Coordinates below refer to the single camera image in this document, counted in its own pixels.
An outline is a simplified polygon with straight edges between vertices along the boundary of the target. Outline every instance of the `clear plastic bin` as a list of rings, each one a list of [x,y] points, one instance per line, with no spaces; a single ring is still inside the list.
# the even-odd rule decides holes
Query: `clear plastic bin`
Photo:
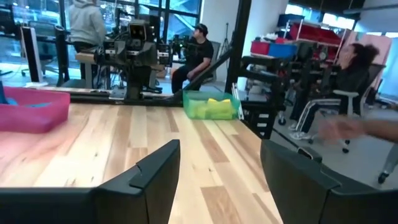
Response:
[[[231,120],[238,118],[241,102],[228,93],[184,91],[183,106],[190,119]]]
[[[46,133],[68,119],[70,95],[4,87],[17,105],[0,104],[0,131]]]

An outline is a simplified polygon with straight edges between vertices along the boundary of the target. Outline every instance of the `black t-shirt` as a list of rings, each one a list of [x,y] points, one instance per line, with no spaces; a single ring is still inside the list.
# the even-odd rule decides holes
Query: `black t-shirt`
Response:
[[[203,62],[204,58],[210,58],[210,60],[213,58],[213,44],[209,40],[206,39],[204,43],[199,44],[195,38],[192,38],[189,41],[189,45],[189,55],[187,55],[188,66],[195,68]]]

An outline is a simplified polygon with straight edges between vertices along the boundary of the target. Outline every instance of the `white wall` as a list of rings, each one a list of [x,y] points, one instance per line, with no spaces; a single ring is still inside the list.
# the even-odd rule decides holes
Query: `white wall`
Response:
[[[238,4],[239,0],[203,0],[201,23],[206,25],[209,30],[207,38],[219,42],[221,47],[225,40],[226,23],[229,23],[228,40],[231,41],[232,31],[235,29]],[[225,81],[226,73],[226,63],[224,63],[217,69],[217,81]]]
[[[398,0],[366,0],[363,7],[398,4]],[[355,27],[360,32],[398,32],[398,8],[364,11]]]
[[[285,12],[288,1],[252,0],[243,55],[250,54],[251,41],[256,36],[275,30],[279,14]],[[209,40],[222,44],[225,39],[225,24],[228,22],[228,40],[231,41],[232,31],[235,28],[238,4],[239,0],[203,0],[201,22],[208,27]],[[224,64],[217,69],[217,80],[225,81],[226,73],[227,69]]]

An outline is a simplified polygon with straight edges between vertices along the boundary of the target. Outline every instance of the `black pillar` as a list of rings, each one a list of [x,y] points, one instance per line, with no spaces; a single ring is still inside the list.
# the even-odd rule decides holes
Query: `black pillar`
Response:
[[[250,7],[251,0],[239,1],[234,36],[232,37],[233,52],[229,60],[228,72],[226,76],[226,93],[231,93],[232,83],[236,83],[238,81],[239,70],[241,68],[244,40],[246,38],[246,30],[248,29],[249,23]]]

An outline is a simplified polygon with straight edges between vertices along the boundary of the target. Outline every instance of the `gray floor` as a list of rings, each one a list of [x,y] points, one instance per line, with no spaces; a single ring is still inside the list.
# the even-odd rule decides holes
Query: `gray floor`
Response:
[[[30,82],[29,75],[26,77],[22,77],[21,75],[21,69],[25,67],[25,65],[0,63],[1,70],[13,71],[13,73],[1,77],[1,80],[6,86],[24,86],[26,83]],[[71,78],[79,78],[80,71],[77,69],[70,69],[70,76]],[[54,85],[57,82],[57,75],[48,73],[45,77],[45,81],[51,85]],[[164,93],[171,93],[170,80],[161,80],[160,86],[163,87]],[[209,85],[204,85],[201,88],[201,91],[223,90],[224,83],[211,83]],[[241,98],[244,98],[245,94],[240,93],[240,96]],[[251,95],[250,100],[264,100],[264,96]],[[291,108],[287,108],[287,118],[290,115],[290,110]],[[398,113],[390,110],[373,109],[367,112],[366,117],[398,120]],[[322,119],[324,119],[324,117],[321,114],[316,115],[315,122],[310,132],[315,133],[317,131],[317,123],[319,123]],[[289,138],[290,132],[287,127],[290,124],[291,121],[289,121],[289,119],[287,119],[287,124],[285,126],[280,126],[277,121],[275,121],[274,128]],[[276,132],[273,132],[271,140],[291,150],[295,150],[291,143],[286,141]],[[310,146],[312,149],[318,151],[323,156],[323,163],[340,174],[360,181],[364,184],[368,184],[377,189],[398,188],[398,170],[393,172],[384,184],[380,185],[377,183],[377,177],[382,171],[386,157],[392,147],[391,142],[365,136],[352,140],[349,146],[351,151],[348,154],[343,154],[341,151],[341,146],[338,144],[326,144],[321,141],[315,141],[313,145],[309,145],[306,141],[291,140],[299,146]]]

